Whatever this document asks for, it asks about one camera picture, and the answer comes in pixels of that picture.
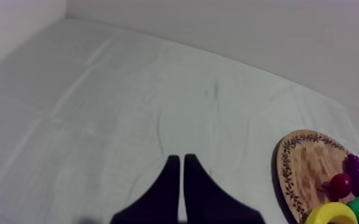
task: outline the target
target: red cherry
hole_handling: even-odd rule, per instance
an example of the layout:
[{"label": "red cherry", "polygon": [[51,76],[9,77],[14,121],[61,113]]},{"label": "red cherry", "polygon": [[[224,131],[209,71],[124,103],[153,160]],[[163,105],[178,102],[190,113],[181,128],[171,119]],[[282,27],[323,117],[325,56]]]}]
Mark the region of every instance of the red cherry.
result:
[{"label": "red cherry", "polygon": [[331,198],[345,198],[352,191],[352,180],[347,174],[339,173],[331,179],[328,190]]}]

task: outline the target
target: bed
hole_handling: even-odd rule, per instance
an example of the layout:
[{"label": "bed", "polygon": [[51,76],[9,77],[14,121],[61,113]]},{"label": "bed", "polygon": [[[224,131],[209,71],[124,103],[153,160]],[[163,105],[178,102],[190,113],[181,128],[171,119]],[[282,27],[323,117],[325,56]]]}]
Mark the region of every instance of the bed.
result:
[{"label": "bed", "polygon": [[297,129],[359,155],[353,108],[210,52],[62,20],[0,64],[0,223],[108,223],[186,153],[267,223],[286,223],[270,163]]}]

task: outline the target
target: heart-shaped wooden board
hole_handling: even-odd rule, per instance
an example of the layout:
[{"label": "heart-shaped wooden board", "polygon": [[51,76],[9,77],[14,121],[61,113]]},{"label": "heart-shaped wooden board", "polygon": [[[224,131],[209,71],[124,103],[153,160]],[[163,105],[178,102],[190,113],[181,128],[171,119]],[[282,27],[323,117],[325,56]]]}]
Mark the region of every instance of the heart-shaped wooden board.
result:
[{"label": "heart-shaped wooden board", "polygon": [[[323,184],[343,172],[343,161],[348,154],[340,143],[312,130],[296,130],[280,141],[278,180],[297,223],[303,224],[316,206],[330,202]],[[353,199],[349,194],[339,202],[346,204]]]}]

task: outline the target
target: decorative vine design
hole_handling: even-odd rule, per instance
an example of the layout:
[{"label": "decorative vine design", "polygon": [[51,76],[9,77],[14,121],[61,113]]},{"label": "decorative vine design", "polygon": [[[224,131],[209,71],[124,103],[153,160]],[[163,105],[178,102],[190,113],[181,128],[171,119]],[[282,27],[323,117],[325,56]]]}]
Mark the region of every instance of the decorative vine design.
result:
[{"label": "decorative vine design", "polygon": [[290,154],[291,150],[295,149],[295,147],[300,144],[301,142],[318,142],[321,141],[326,145],[330,145],[333,148],[338,148],[342,151],[345,151],[344,147],[334,140],[331,140],[329,138],[323,137],[319,134],[300,134],[296,135],[293,138],[283,142],[284,151],[281,154],[281,160],[282,160],[282,175],[284,177],[284,182],[286,184],[285,186],[285,194],[287,197],[290,198],[290,201],[292,202],[292,206],[296,208],[296,211],[301,215],[302,219],[306,219],[308,216],[308,211],[306,211],[302,207],[302,202],[299,200],[299,196],[295,194],[294,190],[294,183],[292,180],[292,171],[290,166]]}]

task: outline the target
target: black object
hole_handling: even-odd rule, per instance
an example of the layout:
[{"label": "black object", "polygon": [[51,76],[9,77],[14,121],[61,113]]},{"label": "black object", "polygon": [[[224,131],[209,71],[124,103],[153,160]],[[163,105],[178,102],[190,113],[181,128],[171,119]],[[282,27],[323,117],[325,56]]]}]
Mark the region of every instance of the black object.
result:
[{"label": "black object", "polygon": [[180,158],[170,155],[149,190],[128,208],[117,213],[111,224],[177,224],[180,199]]},{"label": "black object", "polygon": [[[170,155],[150,189],[111,224],[177,224],[180,159]],[[225,193],[206,173],[196,155],[187,154],[184,197],[189,224],[264,224],[260,213]]]},{"label": "black object", "polygon": [[189,224],[264,224],[258,211],[224,192],[193,154],[185,156],[184,197]]}]

